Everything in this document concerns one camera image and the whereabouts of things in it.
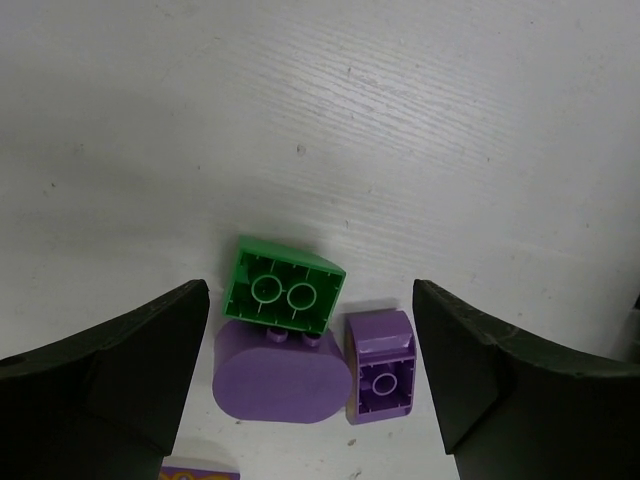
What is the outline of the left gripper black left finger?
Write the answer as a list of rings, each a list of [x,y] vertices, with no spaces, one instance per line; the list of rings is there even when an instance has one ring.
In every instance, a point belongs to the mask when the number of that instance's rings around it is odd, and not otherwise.
[[[191,280],[1,362],[4,479],[156,479],[173,450],[209,313]]]

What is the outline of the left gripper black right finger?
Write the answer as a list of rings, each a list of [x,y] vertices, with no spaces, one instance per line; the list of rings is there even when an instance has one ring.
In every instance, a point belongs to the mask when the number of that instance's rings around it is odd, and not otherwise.
[[[635,479],[639,368],[486,314],[429,280],[416,334],[447,454],[463,479]]]

